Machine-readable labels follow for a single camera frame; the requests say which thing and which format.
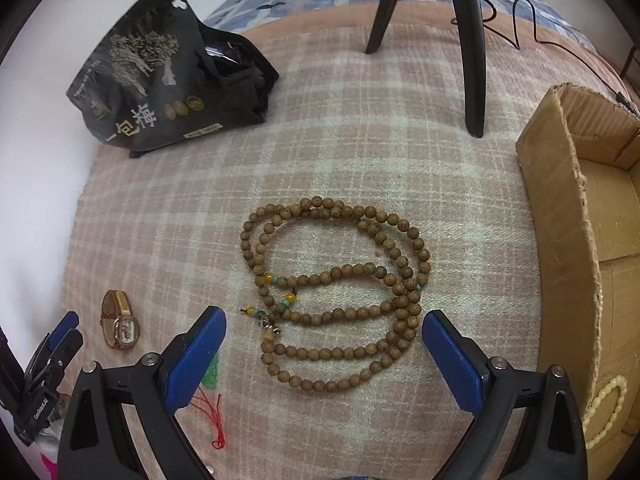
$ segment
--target tree illustration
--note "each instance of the tree illustration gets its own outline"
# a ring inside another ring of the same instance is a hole
[[[171,56],[178,52],[178,38],[171,34],[158,34],[151,31],[145,34],[140,47],[140,56],[152,67],[164,66],[162,82],[166,85],[175,85],[175,75],[172,71]]]
[[[116,81],[124,86],[135,86],[138,89],[140,95],[146,96],[145,88],[140,84],[138,76],[140,70],[136,66],[121,65],[120,63],[113,63],[113,76]]]

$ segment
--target wooden bead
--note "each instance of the wooden bead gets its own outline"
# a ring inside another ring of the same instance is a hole
[[[420,303],[412,303],[406,309],[412,316],[420,316],[420,313],[422,311],[422,309],[420,308]]]
[[[394,286],[397,280],[398,277],[394,273],[390,272],[384,278],[382,278],[382,283],[384,283],[386,286]]]
[[[374,343],[369,343],[364,347],[364,351],[369,357],[373,357],[378,353],[378,347]]]
[[[400,269],[400,276],[404,280],[408,280],[413,275],[414,275],[414,270],[409,266],[406,266],[406,267],[403,267],[402,269]]]
[[[396,284],[391,287],[391,292],[396,296],[402,296],[406,292],[406,290],[402,283],[396,282]]]
[[[297,375],[293,375],[289,378],[289,386],[292,388],[299,388],[300,384],[302,384],[302,379],[300,379]]]
[[[389,357],[388,354],[384,354],[380,358],[380,366],[382,368],[389,368],[393,363],[394,363],[394,360],[391,357]]]
[[[404,333],[404,331],[409,328],[404,321],[396,320],[393,324],[394,332],[398,335]]]
[[[348,379],[340,379],[338,381],[338,389],[341,391],[345,391],[348,390],[349,388],[351,388],[351,383],[349,382]]]
[[[409,265],[409,259],[406,256],[398,256],[396,258],[396,265],[398,266],[398,269],[403,269],[404,267]]]
[[[382,278],[384,278],[386,276],[386,267],[383,267],[382,265],[377,266],[376,267],[376,271],[373,273],[373,275],[381,280]]]
[[[396,319],[399,319],[400,321],[406,321],[407,319],[409,319],[409,312],[404,308],[399,308],[398,310],[396,310]]]
[[[389,357],[391,357],[394,361],[397,361],[399,358],[402,357],[402,352],[395,346],[392,346],[389,349]]]
[[[396,343],[396,346],[398,347],[399,351],[406,352],[411,347],[411,343],[409,343],[406,339],[401,338]]]
[[[276,363],[271,363],[269,366],[267,366],[267,373],[275,377],[280,373],[280,367]]]
[[[369,363],[369,370],[373,374],[380,373],[382,371],[382,366],[380,365],[380,361],[372,361]]]
[[[407,295],[409,303],[418,303],[420,301],[420,292],[418,290],[412,290]]]

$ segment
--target red string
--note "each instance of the red string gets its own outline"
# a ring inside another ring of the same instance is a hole
[[[197,404],[195,404],[193,402],[193,399],[191,399],[190,404],[194,408],[200,410],[202,413],[207,415],[207,418],[209,419],[209,421],[216,428],[218,432],[218,437],[216,440],[211,441],[211,445],[213,446],[213,448],[223,449],[223,447],[225,447],[226,440],[225,440],[225,431],[222,429],[222,419],[220,418],[220,398],[222,397],[222,395],[218,394],[218,402],[216,402],[216,405],[214,406],[211,403],[211,401],[207,399],[206,394],[204,393],[203,389],[200,386],[198,386],[198,391],[202,396],[201,397],[193,396],[193,399],[199,400],[200,402],[204,402],[207,405],[208,410],[205,410],[201,406],[198,406]]]

